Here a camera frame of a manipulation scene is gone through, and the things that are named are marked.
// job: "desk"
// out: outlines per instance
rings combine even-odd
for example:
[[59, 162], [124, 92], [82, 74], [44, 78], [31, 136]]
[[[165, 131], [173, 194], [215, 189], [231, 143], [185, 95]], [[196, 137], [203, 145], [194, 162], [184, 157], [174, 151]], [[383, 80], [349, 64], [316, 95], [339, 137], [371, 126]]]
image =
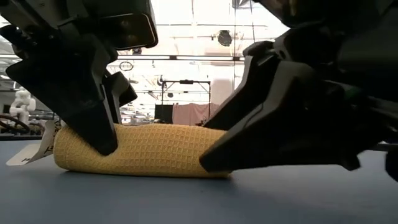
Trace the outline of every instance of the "desk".
[[52, 156], [8, 167], [28, 143], [0, 142], [0, 223], [398, 223], [384, 152], [365, 152], [354, 172], [272, 167], [200, 180], [65, 172]]

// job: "towel tag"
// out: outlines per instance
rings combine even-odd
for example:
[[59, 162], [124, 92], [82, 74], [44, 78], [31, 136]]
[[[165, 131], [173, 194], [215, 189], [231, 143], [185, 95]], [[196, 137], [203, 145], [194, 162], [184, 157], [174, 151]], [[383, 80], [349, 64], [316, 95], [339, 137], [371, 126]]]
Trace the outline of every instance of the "towel tag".
[[54, 139], [62, 125], [59, 121], [47, 121], [42, 141], [37, 144], [29, 144], [7, 161], [9, 166], [21, 166], [34, 162], [53, 154]]

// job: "pink cloth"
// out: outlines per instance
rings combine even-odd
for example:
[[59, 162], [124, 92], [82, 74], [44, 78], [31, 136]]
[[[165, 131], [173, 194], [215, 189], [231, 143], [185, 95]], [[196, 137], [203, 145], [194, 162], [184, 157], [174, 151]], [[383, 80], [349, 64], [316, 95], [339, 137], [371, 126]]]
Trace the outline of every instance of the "pink cloth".
[[[219, 105], [210, 103], [210, 116], [217, 110]], [[196, 125], [209, 117], [209, 104], [198, 105], [173, 105], [173, 124]]]

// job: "yellow towel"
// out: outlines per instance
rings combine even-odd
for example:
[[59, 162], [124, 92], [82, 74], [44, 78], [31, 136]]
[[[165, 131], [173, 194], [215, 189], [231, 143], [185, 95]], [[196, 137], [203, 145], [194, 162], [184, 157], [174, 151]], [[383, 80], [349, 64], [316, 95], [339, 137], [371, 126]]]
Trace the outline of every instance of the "yellow towel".
[[102, 156], [70, 128], [62, 128], [55, 137], [55, 163], [79, 172], [165, 177], [227, 177], [209, 174], [199, 157], [225, 131], [198, 126], [147, 124], [115, 125], [119, 147]]

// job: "blue table surface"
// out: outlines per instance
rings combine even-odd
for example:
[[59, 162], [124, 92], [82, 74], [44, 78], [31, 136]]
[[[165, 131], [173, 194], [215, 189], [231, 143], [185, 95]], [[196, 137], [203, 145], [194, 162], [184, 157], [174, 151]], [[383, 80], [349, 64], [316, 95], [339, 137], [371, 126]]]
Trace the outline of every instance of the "blue table surface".
[[34, 141], [0, 142], [0, 223], [398, 223], [398, 183], [384, 152], [362, 168], [285, 166], [231, 180], [82, 174], [49, 156], [6, 165]]

